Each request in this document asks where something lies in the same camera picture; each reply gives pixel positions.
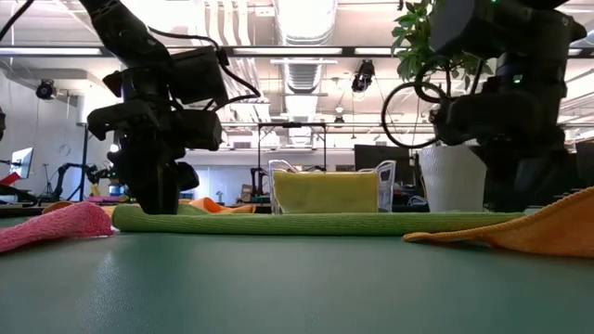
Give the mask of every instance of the pink towel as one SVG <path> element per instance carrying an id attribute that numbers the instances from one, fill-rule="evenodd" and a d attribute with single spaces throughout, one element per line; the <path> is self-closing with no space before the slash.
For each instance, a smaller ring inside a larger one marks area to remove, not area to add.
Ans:
<path id="1" fill-rule="evenodd" d="M 111 235 L 111 219 L 103 209 L 82 202 L 32 218 L 21 225 L 0 228 L 0 252 L 38 240 Z"/>

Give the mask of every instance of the orange cloth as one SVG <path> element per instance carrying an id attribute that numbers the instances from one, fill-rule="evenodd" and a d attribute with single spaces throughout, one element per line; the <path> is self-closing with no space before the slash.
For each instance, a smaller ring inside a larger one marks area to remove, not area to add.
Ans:
<path id="1" fill-rule="evenodd" d="M 243 206 L 240 206 L 237 208 L 227 208 L 222 205 L 218 205 L 216 202 L 214 202 L 214 200 L 209 199 L 209 198 L 196 199 L 196 200 L 180 199 L 179 203 L 180 204 L 189 204 L 193 207 L 196 207 L 196 208 L 201 209 L 208 213 L 254 213 L 256 211 L 256 207 L 253 205 L 243 205 Z M 53 203 L 43 210 L 43 214 L 46 214 L 48 212 L 52 212 L 55 210 L 59 210 L 62 208 L 66 208 L 67 206 L 70 206 L 71 204 L 73 204 L 73 203 L 69 202 L 69 201 L 59 201 L 59 202 Z M 116 208 L 115 205 L 101 207 L 101 209 L 103 209 L 103 211 L 109 217 L 111 217 L 115 208 Z"/>
<path id="2" fill-rule="evenodd" d="M 188 204 L 208 213 L 254 213 L 256 211 L 256 207 L 253 205 L 242 205 L 237 208 L 228 208 L 217 204 L 214 200 L 209 198 L 192 200 Z"/>
<path id="3" fill-rule="evenodd" d="M 411 233 L 404 240 L 479 240 L 515 251 L 594 257 L 594 187 L 506 223 L 457 232 Z"/>

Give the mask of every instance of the rolled green cloth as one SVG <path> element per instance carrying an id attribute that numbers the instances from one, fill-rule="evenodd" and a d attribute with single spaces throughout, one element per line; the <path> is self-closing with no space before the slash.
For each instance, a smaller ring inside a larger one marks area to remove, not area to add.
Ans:
<path id="1" fill-rule="evenodd" d="M 521 213 L 316 213 L 207 214 L 180 204 L 178 215 L 149 215 L 120 205 L 113 225 L 123 232 L 268 236 L 402 236 L 412 232 L 459 231 L 507 222 Z"/>

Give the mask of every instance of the clear plastic bin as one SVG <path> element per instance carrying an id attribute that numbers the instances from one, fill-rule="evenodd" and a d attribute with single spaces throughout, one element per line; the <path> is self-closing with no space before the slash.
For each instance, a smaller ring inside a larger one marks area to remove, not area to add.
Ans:
<path id="1" fill-rule="evenodd" d="M 272 213 L 391 212 L 396 161 L 359 172 L 300 172 L 270 161 Z"/>

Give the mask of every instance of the green table surface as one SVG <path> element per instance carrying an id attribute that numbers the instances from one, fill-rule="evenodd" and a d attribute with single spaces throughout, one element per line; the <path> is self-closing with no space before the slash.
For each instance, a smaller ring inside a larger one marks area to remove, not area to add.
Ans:
<path id="1" fill-rule="evenodd" d="M 399 238 L 125 234 L 1 254 L 0 333 L 592 333 L 593 282 Z"/>

